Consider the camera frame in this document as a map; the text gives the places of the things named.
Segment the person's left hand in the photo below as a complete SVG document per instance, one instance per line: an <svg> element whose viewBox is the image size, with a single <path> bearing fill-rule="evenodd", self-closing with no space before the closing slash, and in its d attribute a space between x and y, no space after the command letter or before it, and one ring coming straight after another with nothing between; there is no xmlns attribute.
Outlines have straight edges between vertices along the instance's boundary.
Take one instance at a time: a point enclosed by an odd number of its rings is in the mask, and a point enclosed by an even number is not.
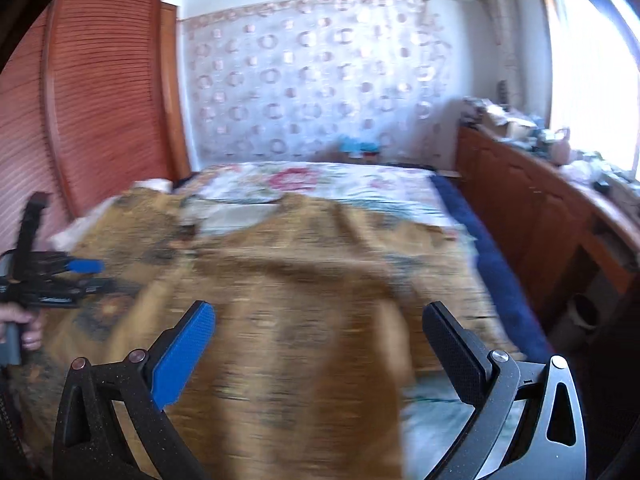
<svg viewBox="0 0 640 480"><path fill-rule="evenodd" d="M6 342L6 326L15 323L21 327L22 347L28 351L35 351L42 343L44 326L43 311L27 311L19 304L2 304L0 307L1 342Z"/></svg>

